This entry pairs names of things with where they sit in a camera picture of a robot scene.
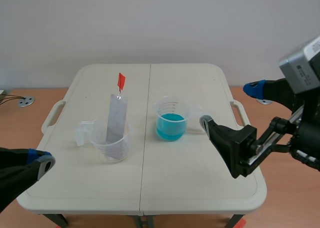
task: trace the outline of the blue gripper fingertip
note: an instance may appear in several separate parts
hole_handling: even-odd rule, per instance
[[[264,98],[264,83],[265,80],[259,81],[256,85],[252,86],[251,83],[247,83],[245,86],[243,86],[243,91],[246,95],[250,97],[254,97],[257,99],[263,99]]]

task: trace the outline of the plastic measuring cup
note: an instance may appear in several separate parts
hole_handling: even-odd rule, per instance
[[[186,132],[192,115],[202,110],[181,97],[165,96],[153,105],[156,112],[156,132],[164,140],[175,141]]]
[[[130,129],[125,123],[122,139],[108,143],[107,138],[108,119],[95,119],[94,121],[80,122],[75,130],[74,138],[78,146],[91,142],[101,151],[108,161],[117,162],[127,157],[130,149]]]

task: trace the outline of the red tape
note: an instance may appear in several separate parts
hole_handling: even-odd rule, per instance
[[[123,90],[123,88],[125,86],[125,84],[124,84],[125,81],[126,81],[125,76],[123,76],[121,73],[119,73],[118,87],[120,88],[120,90]]]
[[[243,228],[246,225],[246,221],[244,219],[241,219],[235,226],[234,228]]]

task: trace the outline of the blue liquid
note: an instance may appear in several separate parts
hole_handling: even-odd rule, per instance
[[[178,114],[164,114],[163,118],[170,121],[182,121],[184,118]],[[162,118],[158,118],[156,123],[156,131],[158,135],[167,140],[167,141],[175,141],[182,137],[182,135],[186,132],[186,121],[182,122],[170,122],[166,121]]]

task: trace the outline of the white folding table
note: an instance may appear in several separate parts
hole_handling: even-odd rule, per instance
[[[126,76],[127,120],[133,129],[131,151],[119,163],[106,163],[90,145],[77,147],[80,121],[108,115],[110,94],[117,94],[118,73]],[[62,101],[42,126],[39,150],[51,152],[56,165],[22,193],[25,209],[44,214],[61,227],[60,214],[118,214],[148,218],[159,214],[236,214],[228,227],[260,207],[267,188],[259,168],[233,179],[205,134],[186,133],[165,142],[155,131],[152,104],[164,95],[182,96],[207,110],[218,124],[233,129],[232,106],[244,123],[247,115],[234,101],[222,70],[211,64],[94,64],[81,69]],[[61,108],[63,110],[52,125]]]

